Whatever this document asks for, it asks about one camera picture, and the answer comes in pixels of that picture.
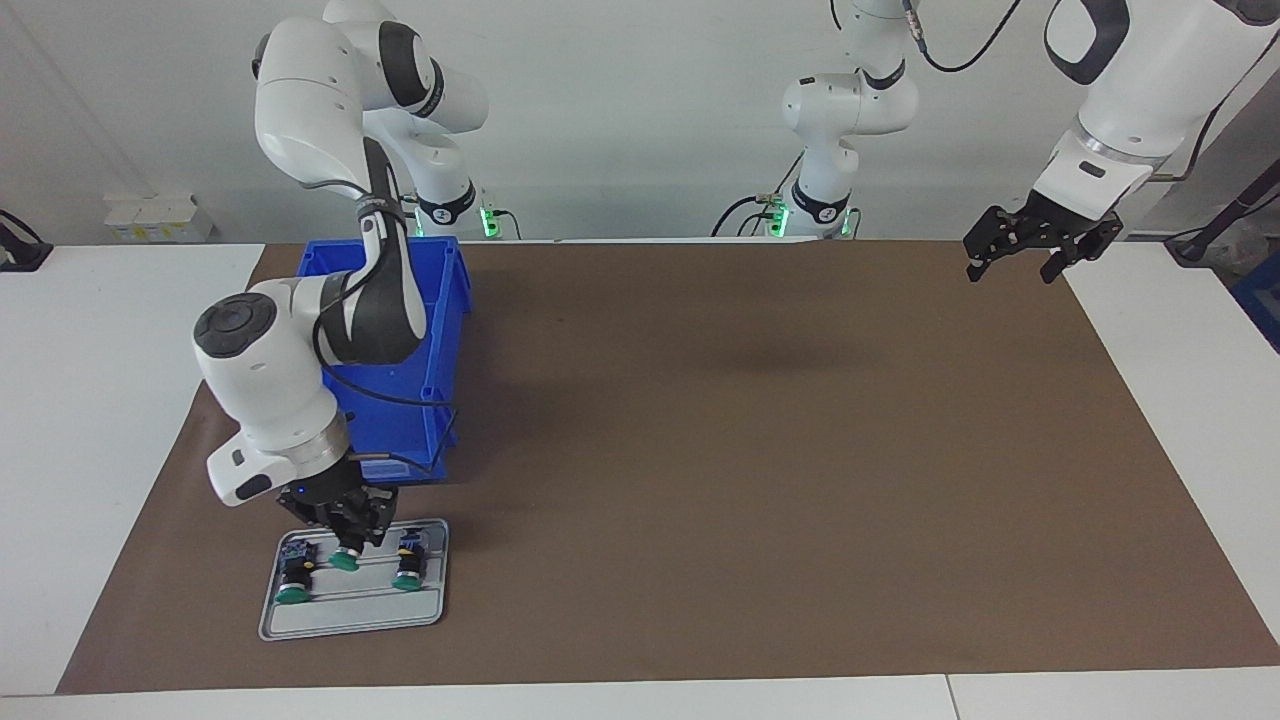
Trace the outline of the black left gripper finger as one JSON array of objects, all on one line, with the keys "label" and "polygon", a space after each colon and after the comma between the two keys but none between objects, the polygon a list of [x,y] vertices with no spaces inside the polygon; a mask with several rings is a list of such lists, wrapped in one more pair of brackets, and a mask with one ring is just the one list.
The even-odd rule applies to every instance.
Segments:
[{"label": "black left gripper finger", "polygon": [[1123,229],[1119,215],[1106,215],[1092,229],[1075,240],[1065,240],[1039,269],[1046,284],[1052,284],[1068,268],[1082,261],[1096,261],[1110,247]]},{"label": "black left gripper finger", "polygon": [[997,260],[1012,254],[1011,218],[1001,206],[989,206],[964,236],[966,277],[972,283]]}]

